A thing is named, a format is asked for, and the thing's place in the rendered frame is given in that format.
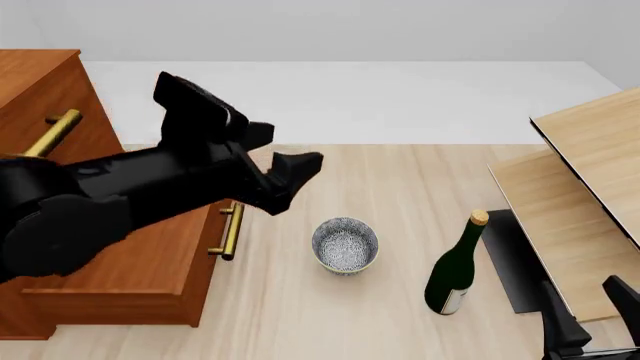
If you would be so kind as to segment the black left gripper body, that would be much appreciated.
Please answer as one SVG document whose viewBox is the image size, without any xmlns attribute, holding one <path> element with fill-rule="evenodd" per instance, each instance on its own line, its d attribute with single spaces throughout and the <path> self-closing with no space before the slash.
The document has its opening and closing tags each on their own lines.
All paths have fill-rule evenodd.
<svg viewBox="0 0 640 360">
<path fill-rule="evenodd" d="M 253 206 L 269 215 L 290 208 L 291 188 L 287 183 L 284 155 L 274 152 L 270 168 L 263 173 L 238 143 L 226 143 L 229 157 L 223 166 L 225 196 Z"/>
</svg>

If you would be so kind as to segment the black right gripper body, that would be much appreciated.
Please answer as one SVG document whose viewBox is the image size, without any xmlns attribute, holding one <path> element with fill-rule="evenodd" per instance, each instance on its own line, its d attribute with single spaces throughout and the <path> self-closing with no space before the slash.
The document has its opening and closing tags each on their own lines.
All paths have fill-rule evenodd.
<svg viewBox="0 0 640 360">
<path fill-rule="evenodd" d="M 548 353 L 545 354 L 541 360 L 640 360 L 640 347 L 594 350 L 575 356 L 562 356 L 559 353 Z"/>
</svg>

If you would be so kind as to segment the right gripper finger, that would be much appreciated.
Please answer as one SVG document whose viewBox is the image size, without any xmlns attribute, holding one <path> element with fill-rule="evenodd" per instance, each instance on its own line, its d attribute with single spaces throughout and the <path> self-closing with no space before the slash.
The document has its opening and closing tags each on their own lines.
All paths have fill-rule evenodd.
<svg viewBox="0 0 640 360">
<path fill-rule="evenodd" d="M 602 284 L 610 302 L 622 317 L 636 347 L 640 347 L 640 293 L 617 275 Z"/>
<path fill-rule="evenodd" d="M 567 310 L 549 281 L 540 284 L 543 321 L 543 353 L 584 353 L 583 347 L 592 337 Z"/>
</svg>

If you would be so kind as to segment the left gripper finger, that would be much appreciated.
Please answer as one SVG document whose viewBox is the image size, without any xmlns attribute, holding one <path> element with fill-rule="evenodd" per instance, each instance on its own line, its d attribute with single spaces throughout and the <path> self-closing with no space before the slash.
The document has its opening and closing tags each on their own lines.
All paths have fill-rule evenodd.
<svg viewBox="0 0 640 360">
<path fill-rule="evenodd" d="M 243 137 L 243 149 L 258 149 L 273 142 L 275 126 L 266 122 L 249 122 Z"/>
<path fill-rule="evenodd" d="M 297 155 L 273 153 L 266 177 L 278 196 L 295 197 L 297 192 L 322 169 L 324 155 L 307 152 Z"/>
</svg>

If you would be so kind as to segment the dark green wine bottle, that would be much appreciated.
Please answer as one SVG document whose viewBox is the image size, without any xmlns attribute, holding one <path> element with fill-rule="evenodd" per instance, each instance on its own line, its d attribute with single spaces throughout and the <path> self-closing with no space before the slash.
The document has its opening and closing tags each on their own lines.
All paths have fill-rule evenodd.
<svg viewBox="0 0 640 360">
<path fill-rule="evenodd" d="M 456 245 L 433 266 L 424 290 L 424 301 L 435 313 L 451 315 L 461 307 L 474 281 L 474 252 L 488 221 L 488 212 L 473 210 Z"/>
</svg>

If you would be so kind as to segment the wooden cabinet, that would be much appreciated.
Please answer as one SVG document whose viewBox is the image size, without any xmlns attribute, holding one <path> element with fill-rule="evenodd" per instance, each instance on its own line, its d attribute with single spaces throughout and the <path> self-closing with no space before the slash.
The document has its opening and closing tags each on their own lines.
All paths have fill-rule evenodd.
<svg viewBox="0 0 640 360">
<path fill-rule="evenodd" d="M 0 50 L 0 155 L 23 152 L 68 110 L 83 118 L 50 154 L 63 164 L 122 152 L 76 50 Z M 57 326 L 198 326 L 232 203 L 138 230 L 64 278 L 0 284 L 0 341 Z"/>
</svg>

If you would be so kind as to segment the blue patterned bowl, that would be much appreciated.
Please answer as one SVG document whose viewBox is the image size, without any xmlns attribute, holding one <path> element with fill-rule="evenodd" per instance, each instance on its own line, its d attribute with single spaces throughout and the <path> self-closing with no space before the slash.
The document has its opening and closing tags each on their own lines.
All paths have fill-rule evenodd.
<svg viewBox="0 0 640 360">
<path fill-rule="evenodd" d="M 320 224 L 311 238 L 316 260 L 333 275 L 358 275 L 368 269 L 379 254 L 374 230 L 356 218 L 331 218 Z"/>
</svg>

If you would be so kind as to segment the pale wooden shelf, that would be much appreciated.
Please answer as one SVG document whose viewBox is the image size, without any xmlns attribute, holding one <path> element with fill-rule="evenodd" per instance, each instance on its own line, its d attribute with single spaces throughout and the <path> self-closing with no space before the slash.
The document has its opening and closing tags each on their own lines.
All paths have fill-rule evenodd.
<svg viewBox="0 0 640 360">
<path fill-rule="evenodd" d="M 547 148 L 489 171 L 570 313 L 617 317 L 606 278 L 640 290 L 640 87 L 530 124 Z"/>
</svg>

